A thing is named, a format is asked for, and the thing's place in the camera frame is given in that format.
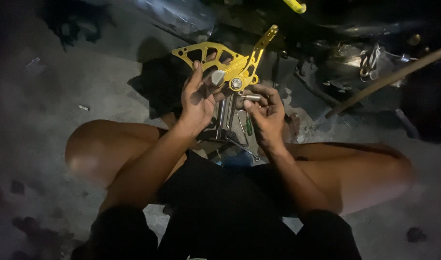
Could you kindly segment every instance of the black clothing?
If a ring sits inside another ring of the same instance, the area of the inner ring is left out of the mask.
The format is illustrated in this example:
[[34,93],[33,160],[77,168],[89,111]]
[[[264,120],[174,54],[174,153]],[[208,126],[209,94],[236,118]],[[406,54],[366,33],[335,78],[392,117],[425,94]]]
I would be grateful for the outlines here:
[[117,206],[97,217],[82,250],[96,259],[360,258],[351,227],[329,211],[309,212],[294,234],[281,221],[290,199],[266,169],[227,170],[189,152],[158,193],[174,210],[159,247],[142,210]]

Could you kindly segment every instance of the concrete floor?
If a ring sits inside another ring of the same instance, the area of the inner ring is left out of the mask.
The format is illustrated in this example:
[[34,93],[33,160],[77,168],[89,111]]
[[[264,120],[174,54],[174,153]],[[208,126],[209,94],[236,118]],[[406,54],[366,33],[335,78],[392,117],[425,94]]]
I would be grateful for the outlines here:
[[[148,101],[126,82],[139,75],[137,60],[184,44],[125,11],[114,9],[113,17],[117,29],[107,28],[97,44],[80,42],[67,53],[31,15],[18,17],[1,38],[0,259],[15,251],[65,259],[87,239],[104,192],[68,175],[63,154],[76,127],[94,119],[164,126],[149,120]],[[139,51],[142,43],[145,51]],[[35,58],[39,61],[27,67]],[[293,67],[288,60],[280,73],[287,111],[303,120],[299,142],[383,142],[415,166],[418,182],[406,195],[345,216],[362,257],[441,260],[441,145],[409,139],[403,130],[322,120],[324,111],[312,109],[321,101],[287,73]],[[149,206],[145,214],[161,238],[169,216],[161,206]],[[33,219],[21,221],[25,217]],[[296,232],[301,226],[298,219],[284,221]],[[411,227],[420,228],[427,239],[408,242]]]

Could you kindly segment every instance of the fingernail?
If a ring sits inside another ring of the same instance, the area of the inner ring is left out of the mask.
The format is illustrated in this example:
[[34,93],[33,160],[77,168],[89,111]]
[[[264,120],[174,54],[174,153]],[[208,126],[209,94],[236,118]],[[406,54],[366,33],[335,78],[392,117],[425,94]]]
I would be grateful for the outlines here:
[[249,101],[249,100],[245,100],[245,101],[243,102],[243,105],[244,105],[244,107],[247,109],[247,108],[250,108],[250,107],[252,106],[252,103],[251,103],[251,101]]

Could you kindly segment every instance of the forearm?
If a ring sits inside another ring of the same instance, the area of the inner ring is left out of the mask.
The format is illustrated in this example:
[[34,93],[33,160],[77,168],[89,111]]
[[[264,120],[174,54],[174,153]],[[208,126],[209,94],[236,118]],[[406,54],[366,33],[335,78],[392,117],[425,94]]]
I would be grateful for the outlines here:
[[193,141],[193,133],[186,129],[177,123],[154,146],[125,165],[108,188],[100,212],[120,204],[144,209]]
[[269,156],[293,196],[300,217],[304,217],[310,210],[330,210],[326,195],[298,166],[285,145],[279,144],[269,149]]

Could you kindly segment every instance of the person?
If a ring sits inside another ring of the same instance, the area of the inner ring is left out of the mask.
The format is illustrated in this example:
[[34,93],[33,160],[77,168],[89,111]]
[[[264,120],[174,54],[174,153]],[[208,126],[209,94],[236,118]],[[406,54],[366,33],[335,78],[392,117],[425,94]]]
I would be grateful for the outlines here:
[[[215,100],[202,70],[182,93],[183,112],[164,132],[139,123],[95,120],[69,138],[66,162],[107,189],[90,238],[73,259],[360,259],[351,227],[339,216],[403,194],[411,164],[380,144],[286,144],[278,92],[244,101],[269,164],[226,169],[189,150],[210,123]],[[142,210],[169,207],[158,246]],[[298,216],[297,233],[282,216]]]

